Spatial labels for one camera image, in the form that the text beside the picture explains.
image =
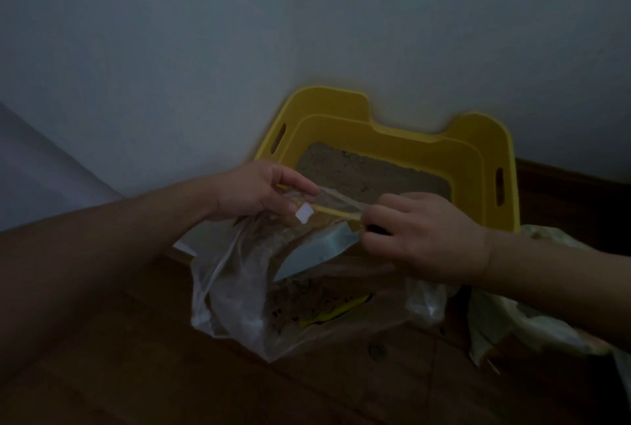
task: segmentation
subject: person's left hand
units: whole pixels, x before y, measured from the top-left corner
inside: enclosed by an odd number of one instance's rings
[[[208,220],[220,221],[240,215],[254,215],[268,210],[273,214],[294,214],[298,207],[283,197],[292,186],[306,195],[315,196],[320,188],[292,168],[259,159],[222,174],[208,176],[209,188],[217,202]]]

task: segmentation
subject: hand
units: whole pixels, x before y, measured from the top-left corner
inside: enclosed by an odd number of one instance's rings
[[[222,174],[209,176],[210,189],[216,207],[208,219],[220,221],[240,215],[254,215],[268,210],[274,214],[294,214],[298,207],[284,198],[285,190],[278,187],[293,186],[311,196],[320,188],[292,168],[259,159]]]
[[[362,215],[391,236],[364,232],[371,254],[402,261],[415,277],[443,284],[471,284],[490,261],[490,234],[446,199],[430,193],[384,194]]]

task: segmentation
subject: litter box handle hole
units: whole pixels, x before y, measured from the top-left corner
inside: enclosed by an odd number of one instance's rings
[[[504,204],[504,170],[498,167],[495,171],[495,204]]]
[[[280,131],[278,132],[278,136],[276,136],[276,139],[274,139],[274,142],[272,143],[272,147],[269,149],[269,152],[272,155],[274,155],[274,152],[276,152],[276,149],[278,149],[280,141],[282,141],[283,136],[285,135],[285,131],[287,131],[287,125],[283,124],[283,126],[280,127]]]

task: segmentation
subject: person's left arm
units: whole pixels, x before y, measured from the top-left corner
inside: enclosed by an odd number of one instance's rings
[[[223,174],[62,214],[0,233],[0,380],[46,336],[203,220],[296,205],[279,185],[318,187],[293,169],[258,160]]]

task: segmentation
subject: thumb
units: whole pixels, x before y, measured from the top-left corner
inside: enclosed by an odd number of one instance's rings
[[[276,191],[270,191],[263,199],[263,207],[278,215],[291,215],[295,214],[298,210],[298,206],[291,199],[282,197]]]

